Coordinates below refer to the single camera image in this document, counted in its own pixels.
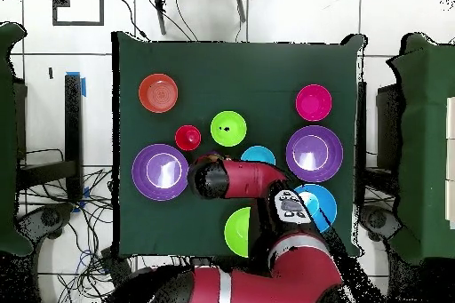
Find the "table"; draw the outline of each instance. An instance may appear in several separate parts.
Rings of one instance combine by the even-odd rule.
[[[338,203],[334,229],[348,254],[359,254],[351,243],[351,225],[356,65],[363,36],[349,36],[342,44],[144,43],[116,32],[112,41],[113,109],[119,108],[119,115],[114,116],[119,204],[116,192],[113,199],[121,255],[232,255],[224,241],[224,225],[232,212],[250,201],[202,200],[192,195],[189,187],[171,201],[149,200],[132,182],[134,158],[153,143],[175,147],[176,130],[193,124],[203,140],[197,150],[183,152],[189,163],[213,150],[240,158],[249,146],[262,145],[274,152],[278,167],[288,170],[286,144],[295,131],[311,124],[295,110],[295,97],[307,84],[321,84],[332,95],[330,114],[317,124],[339,136],[344,160],[338,173],[321,184]],[[179,87],[176,105],[164,114],[147,111],[138,97],[141,81],[154,73],[170,76]],[[240,113],[248,125],[246,138],[232,148],[221,147],[210,135],[211,120],[223,110]]]

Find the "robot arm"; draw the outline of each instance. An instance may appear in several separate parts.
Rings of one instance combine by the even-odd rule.
[[[342,286],[324,239],[283,173],[265,163],[199,158],[188,173],[202,198],[252,197],[261,236],[250,257],[266,261],[270,276],[196,267],[165,283],[151,303],[318,303]]]

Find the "red bowl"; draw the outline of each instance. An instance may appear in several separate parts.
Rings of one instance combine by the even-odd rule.
[[[167,75],[147,76],[140,83],[139,99],[148,111],[161,114],[174,107],[179,91],[177,85]]]
[[[175,132],[175,142],[182,150],[194,150],[201,143],[201,132],[194,125],[182,125]]]

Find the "small red bowl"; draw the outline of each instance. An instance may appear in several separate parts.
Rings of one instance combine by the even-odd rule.
[[[194,125],[182,125],[175,132],[175,142],[182,150],[194,150],[201,143],[201,132]]]
[[[139,99],[148,111],[161,114],[174,107],[179,91],[177,85],[167,75],[147,76],[140,83]]]
[[[305,120],[323,120],[331,112],[331,94],[320,84],[309,84],[297,95],[295,108]]]

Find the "pink bowl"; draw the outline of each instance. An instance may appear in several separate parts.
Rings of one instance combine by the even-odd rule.
[[[305,120],[323,120],[331,112],[331,94],[320,84],[309,84],[297,95],[295,108]]]

